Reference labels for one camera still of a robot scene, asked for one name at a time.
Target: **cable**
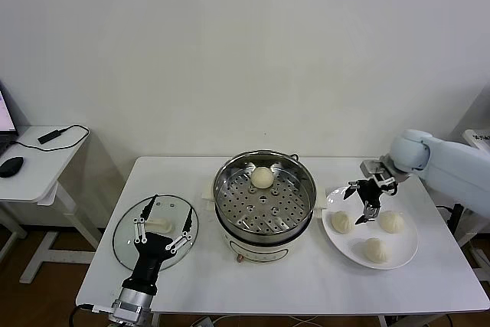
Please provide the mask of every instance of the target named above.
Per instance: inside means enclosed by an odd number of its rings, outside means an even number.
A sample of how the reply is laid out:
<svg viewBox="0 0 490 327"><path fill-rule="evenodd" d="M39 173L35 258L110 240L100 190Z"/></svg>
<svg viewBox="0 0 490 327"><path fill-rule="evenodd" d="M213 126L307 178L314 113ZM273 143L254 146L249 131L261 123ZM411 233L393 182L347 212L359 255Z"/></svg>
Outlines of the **cable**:
<svg viewBox="0 0 490 327"><path fill-rule="evenodd" d="M302 325L303 323L308 323L309 325L316 325L317 327L323 327L322 325L319 325L318 323L312 322L312 320L315 318L318 318L318 316L314 316L310 319L300 319L300 318L296 318L293 316L288 316L288 317L290 317L291 319L294 319L296 321L299 321L299 323L296 323L293 327L297 327L298 325Z"/></svg>
<svg viewBox="0 0 490 327"><path fill-rule="evenodd" d="M71 311L70 318L68 319L68 325L70 327L74 327L74 316L80 309L92 310L92 308L93 304L80 304L79 306L75 306L75 308L73 308Z"/></svg>
<svg viewBox="0 0 490 327"><path fill-rule="evenodd" d="M436 206L437 208L444 208L445 210L447 210L449 213L452 213L452 208L451 207L447 207L447 206Z"/></svg>
<svg viewBox="0 0 490 327"><path fill-rule="evenodd" d="M71 149L72 147L76 146L78 143L82 142L89 135L89 133L90 133L89 129L85 126L81 126L80 124L73 124L72 126L68 126L67 128L63 128L63 129L60 129L58 131L55 131L55 132L59 132L61 134L61 133L64 133L67 130L74 128L76 126L85 130L85 134L83 134L82 138L78 139L73 145L56 147L54 149L42 149L41 147L26 145L26 144L19 142L19 141L12 141L11 146L20 145L22 147L25 147L26 149L37 149L38 151L42 151L42 152L52 152L52 151L59 151L61 149Z"/></svg>
<svg viewBox="0 0 490 327"><path fill-rule="evenodd" d="M478 258L479 258L480 260L482 260L482 262L483 262L484 264L486 264L486 265L487 265L487 267L490 267L490 263L489 263L489 262L488 262L488 261L487 261L485 258L483 258L483 257L482 257L482 256L481 256L481 255L480 255L478 252L476 252L476 250L477 250L478 248L475 248L475 246L473 245L472 239L470 239L470 240L469 240L469 246L470 246L470 248L471 248L472 250L474 250L474 251L475 251L475 253L472 253L473 258L475 258L475 255L476 255L476 256L478 256Z"/></svg>
<svg viewBox="0 0 490 327"><path fill-rule="evenodd" d="M221 316L219 318L216 318L214 321L212 321L213 322L213 325L216 324L216 322L218 322L218 321L220 321L220 320L222 320L224 318L230 318L230 317L240 317L240 316L238 314L234 314L232 316Z"/></svg>

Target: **perforated steamer tray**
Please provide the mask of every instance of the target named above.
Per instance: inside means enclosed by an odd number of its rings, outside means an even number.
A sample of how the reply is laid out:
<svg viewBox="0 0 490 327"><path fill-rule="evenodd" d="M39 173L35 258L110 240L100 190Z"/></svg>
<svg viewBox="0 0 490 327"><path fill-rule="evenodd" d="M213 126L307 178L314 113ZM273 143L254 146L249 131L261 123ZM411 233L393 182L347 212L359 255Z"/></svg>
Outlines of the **perforated steamer tray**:
<svg viewBox="0 0 490 327"><path fill-rule="evenodd" d="M252 185L250 176L259 166L273 172L271 187ZM311 175L294 156L258 151L225 164L214 181L214 197L218 217L232 235L254 245L275 244L308 225L316 190Z"/></svg>

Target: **white robotic arm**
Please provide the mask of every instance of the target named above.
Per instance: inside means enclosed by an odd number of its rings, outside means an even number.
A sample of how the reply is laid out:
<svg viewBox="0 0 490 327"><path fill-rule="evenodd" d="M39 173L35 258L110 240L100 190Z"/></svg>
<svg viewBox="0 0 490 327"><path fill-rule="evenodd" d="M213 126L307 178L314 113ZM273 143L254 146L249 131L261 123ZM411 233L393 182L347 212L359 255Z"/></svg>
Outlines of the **white robotic arm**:
<svg viewBox="0 0 490 327"><path fill-rule="evenodd" d="M393 140L389 155L363 161L361 170L368 180L349 182L345 192L347 198L357 191L364 204L356 224L375 219L380 195L395 195L398 184L410 175L490 218L490 156L478 149L407 129Z"/></svg>
<svg viewBox="0 0 490 327"><path fill-rule="evenodd" d="M402 172L490 218L490 156L418 130L405 130L391 144L390 157Z"/></svg>

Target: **laptop screen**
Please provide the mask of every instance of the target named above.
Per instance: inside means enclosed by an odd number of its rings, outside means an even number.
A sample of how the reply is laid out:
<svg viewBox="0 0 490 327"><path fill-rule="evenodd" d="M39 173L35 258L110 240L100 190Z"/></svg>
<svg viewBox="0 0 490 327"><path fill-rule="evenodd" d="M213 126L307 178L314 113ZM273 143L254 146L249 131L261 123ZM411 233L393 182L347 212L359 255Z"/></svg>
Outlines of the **laptop screen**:
<svg viewBox="0 0 490 327"><path fill-rule="evenodd" d="M7 104L3 100L2 92L0 91L0 132L15 132L14 122L10 117L7 109Z"/></svg>

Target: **laptop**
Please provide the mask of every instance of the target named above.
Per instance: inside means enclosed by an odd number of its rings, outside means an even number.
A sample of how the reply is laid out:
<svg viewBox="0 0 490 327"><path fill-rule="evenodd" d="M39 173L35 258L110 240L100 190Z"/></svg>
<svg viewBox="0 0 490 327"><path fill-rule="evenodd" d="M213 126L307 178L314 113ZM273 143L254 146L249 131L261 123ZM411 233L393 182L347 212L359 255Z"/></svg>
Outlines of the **laptop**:
<svg viewBox="0 0 490 327"><path fill-rule="evenodd" d="M18 137L14 121L8 111L7 103L0 86L0 155L15 141Z"/></svg>

